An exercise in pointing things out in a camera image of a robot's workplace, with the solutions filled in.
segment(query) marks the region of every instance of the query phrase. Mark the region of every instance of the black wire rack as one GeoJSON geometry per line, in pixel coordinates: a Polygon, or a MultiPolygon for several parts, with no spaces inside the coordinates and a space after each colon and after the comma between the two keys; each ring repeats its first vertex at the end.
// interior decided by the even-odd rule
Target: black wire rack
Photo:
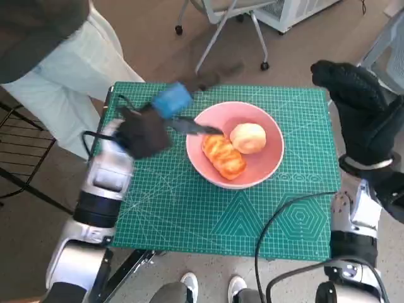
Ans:
{"type": "Polygon", "coordinates": [[[29,119],[20,112],[23,106],[9,106],[0,101],[0,109],[6,112],[0,122],[0,176],[12,182],[19,189],[0,194],[0,199],[9,198],[28,191],[48,204],[71,213],[46,194],[30,185],[56,140],[43,124],[29,119]]]}

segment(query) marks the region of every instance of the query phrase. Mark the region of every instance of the gray floor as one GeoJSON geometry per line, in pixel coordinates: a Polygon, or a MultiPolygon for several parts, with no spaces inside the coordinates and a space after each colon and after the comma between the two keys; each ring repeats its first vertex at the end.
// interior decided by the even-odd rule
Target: gray floor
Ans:
{"type": "MultiPolygon", "coordinates": [[[[367,14],[362,16],[359,1],[345,0],[294,27],[283,37],[263,25],[271,64],[266,73],[259,70],[262,51],[251,21],[246,19],[238,24],[230,20],[203,67],[242,59],[247,68],[232,80],[234,83],[311,86],[309,67],[314,61],[357,62],[365,54],[387,21],[383,15],[387,2],[366,1],[367,14]]],[[[147,81],[171,81],[190,73],[215,30],[195,9],[189,8],[183,23],[184,35],[177,37],[174,25],[182,0],[121,0],[117,4],[96,0],[95,4],[116,29],[130,65],[147,81]]],[[[335,109],[331,108],[330,112],[332,118],[336,118],[335,109]]],[[[341,151],[343,145],[336,119],[334,126],[341,151]]],[[[401,142],[397,143],[403,150],[401,142]]],[[[82,161],[55,147],[33,184],[72,206],[84,171],[82,161]]],[[[11,186],[0,180],[0,188],[1,192],[9,191],[11,186]]],[[[45,269],[66,215],[28,193],[5,202],[6,206],[0,210],[0,301],[41,295],[45,269]]],[[[404,226],[383,214],[380,239],[379,268],[391,302],[401,302],[404,226]]],[[[114,265],[117,266],[127,253],[118,250],[114,265]]],[[[260,261],[263,284],[302,264],[260,261]]],[[[242,275],[250,287],[256,288],[251,258],[169,253],[131,275],[112,301],[148,302],[161,285],[179,279],[187,270],[194,271],[199,278],[200,303],[225,302],[227,283],[236,273],[242,275]]],[[[274,301],[314,302],[316,287],[322,281],[325,276],[321,270],[289,279],[275,287],[274,301]]]]}

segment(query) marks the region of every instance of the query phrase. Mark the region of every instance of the black glove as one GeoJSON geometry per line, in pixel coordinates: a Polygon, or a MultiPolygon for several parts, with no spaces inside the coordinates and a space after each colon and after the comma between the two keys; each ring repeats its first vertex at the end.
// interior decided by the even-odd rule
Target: black glove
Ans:
{"type": "Polygon", "coordinates": [[[349,63],[318,61],[311,71],[313,83],[326,88],[338,108],[347,156],[362,165],[391,159],[404,97],[387,105],[376,77],[349,63]]]}
{"type": "MultiPolygon", "coordinates": [[[[364,68],[349,63],[319,61],[311,66],[315,85],[330,92],[340,116],[342,136],[350,157],[362,165],[372,165],[393,157],[394,138],[404,123],[404,98],[387,105],[377,79],[364,68]]],[[[375,189],[383,208],[404,223],[404,174],[394,162],[381,169],[355,170],[375,189]]],[[[340,159],[342,169],[350,174],[340,159]]]]}
{"type": "Polygon", "coordinates": [[[151,104],[140,110],[121,107],[124,122],[119,126],[116,141],[134,159],[153,156],[171,146],[164,120],[151,104]]]}

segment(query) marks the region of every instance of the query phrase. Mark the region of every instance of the white pants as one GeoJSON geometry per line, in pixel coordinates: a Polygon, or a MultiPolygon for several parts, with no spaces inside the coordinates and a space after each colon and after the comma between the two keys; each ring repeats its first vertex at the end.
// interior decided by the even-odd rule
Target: white pants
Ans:
{"type": "Polygon", "coordinates": [[[24,77],[2,86],[44,123],[60,147],[87,159],[80,134],[96,131],[100,120],[90,97],[104,101],[117,81],[143,79],[125,62],[114,29],[92,6],[74,35],[24,77]]]}

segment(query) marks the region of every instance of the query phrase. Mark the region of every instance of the green cutting mat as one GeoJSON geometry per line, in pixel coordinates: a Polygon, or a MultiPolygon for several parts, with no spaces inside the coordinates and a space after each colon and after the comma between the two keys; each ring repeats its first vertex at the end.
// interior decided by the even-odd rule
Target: green cutting mat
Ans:
{"type": "MultiPolygon", "coordinates": [[[[124,105],[149,102],[164,84],[116,83],[104,125],[124,105]]],[[[134,178],[117,223],[114,246],[191,253],[253,256],[257,238],[284,202],[307,193],[337,191],[340,176],[325,94],[317,89],[218,86],[197,93],[181,114],[196,116],[224,101],[248,102],[280,126],[285,155],[277,172],[260,185],[231,191],[210,184],[189,162],[186,137],[171,133],[174,146],[135,163],[134,178]]],[[[285,210],[266,236],[261,256],[323,260],[329,256],[330,196],[301,201],[285,210]]]]}

